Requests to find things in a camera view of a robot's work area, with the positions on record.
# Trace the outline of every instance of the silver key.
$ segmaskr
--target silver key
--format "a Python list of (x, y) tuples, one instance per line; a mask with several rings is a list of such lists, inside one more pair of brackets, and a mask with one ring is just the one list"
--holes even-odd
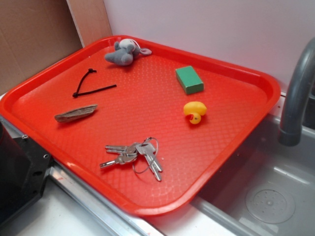
[(162, 180), (162, 177), (159, 172), (163, 171), (162, 166), (159, 164), (159, 162), (156, 159), (156, 156), (154, 155), (155, 148), (151, 143), (144, 142), (143, 144), (136, 145), (137, 151), (144, 155), (148, 165), (155, 175), (156, 179), (158, 181)]
[(119, 156), (112, 161), (107, 161), (105, 163), (100, 164), (100, 168), (104, 168), (107, 166), (111, 166), (114, 164), (125, 164), (128, 162), (135, 161), (138, 155), (138, 151), (136, 149), (136, 145), (139, 143), (134, 143), (130, 146), (111, 146), (107, 145), (105, 148), (107, 149), (107, 152), (109, 153), (118, 153)]
[(142, 147), (145, 148), (145, 154), (142, 155), (146, 155), (151, 159), (151, 161), (153, 161), (153, 164), (156, 166), (156, 168), (158, 169), (158, 171), (163, 171), (161, 164), (159, 163), (157, 157), (155, 156), (154, 152), (156, 151), (155, 147), (149, 143), (149, 142), (144, 142), (143, 144), (141, 144)]
[(104, 168), (104, 167), (111, 166), (114, 164), (123, 165), (123, 164), (126, 164), (128, 162), (135, 161), (137, 159), (137, 156), (138, 156), (137, 153), (127, 155), (125, 152), (123, 152), (123, 153), (119, 154), (115, 160), (104, 162), (104, 163), (100, 164), (99, 167)]

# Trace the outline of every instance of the sink drain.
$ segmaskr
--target sink drain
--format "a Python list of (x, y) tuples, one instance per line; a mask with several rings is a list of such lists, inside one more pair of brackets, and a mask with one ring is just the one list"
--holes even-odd
[(272, 184), (252, 188), (246, 196), (246, 207), (257, 220), (269, 224), (287, 221), (295, 211), (293, 197)]

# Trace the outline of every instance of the red tray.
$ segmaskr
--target red tray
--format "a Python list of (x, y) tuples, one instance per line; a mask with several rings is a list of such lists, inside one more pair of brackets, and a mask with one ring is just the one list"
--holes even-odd
[[(264, 73), (134, 38), (152, 55), (121, 67), (105, 61), (115, 41), (104, 38), (31, 77), (9, 91), (0, 113), (53, 157), (125, 211), (145, 216), (189, 202), (277, 102), (280, 88)], [(175, 69), (191, 65), (204, 91), (186, 95)], [(97, 70), (80, 92), (116, 88), (73, 98), (89, 68)], [(201, 101), (207, 114), (198, 125), (183, 106)], [(98, 104), (87, 118), (57, 123), (54, 115)], [(159, 141), (163, 167), (158, 182), (150, 170), (137, 175), (131, 164), (104, 169), (116, 157), (105, 145), (131, 145), (147, 137)], [(144, 158), (136, 170), (147, 166)]]

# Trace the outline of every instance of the gray plush toy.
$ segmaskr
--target gray plush toy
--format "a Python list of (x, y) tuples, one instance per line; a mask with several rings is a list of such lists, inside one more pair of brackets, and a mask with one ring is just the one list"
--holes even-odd
[(115, 51), (105, 55), (105, 60), (116, 65), (130, 65), (133, 59), (139, 54), (148, 56), (152, 51), (147, 48), (140, 48), (139, 44), (133, 39), (123, 39), (120, 42), (115, 42)]

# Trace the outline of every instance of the rubber duck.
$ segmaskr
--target rubber duck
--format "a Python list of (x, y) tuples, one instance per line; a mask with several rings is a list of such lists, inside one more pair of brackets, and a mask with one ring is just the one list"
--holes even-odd
[(207, 112), (207, 107), (202, 102), (189, 102), (184, 106), (184, 114), (188, 117), (192, 124), (198, 124), (201, 121), (201, 116)]

